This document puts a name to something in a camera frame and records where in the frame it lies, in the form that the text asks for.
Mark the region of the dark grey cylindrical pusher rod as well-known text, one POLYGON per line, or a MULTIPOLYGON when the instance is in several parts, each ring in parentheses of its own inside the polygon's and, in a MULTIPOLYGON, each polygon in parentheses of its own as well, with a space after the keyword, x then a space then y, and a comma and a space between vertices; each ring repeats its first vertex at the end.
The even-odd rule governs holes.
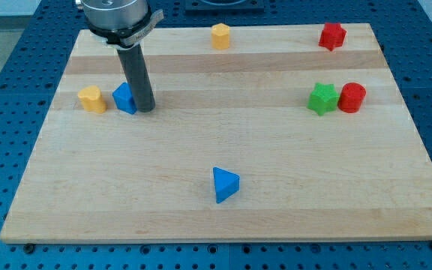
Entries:
POLYGON ((141 113, 152 111, 155 108, 155 97, 141 46, 118 49, 117 52, 137 110, 141 113))

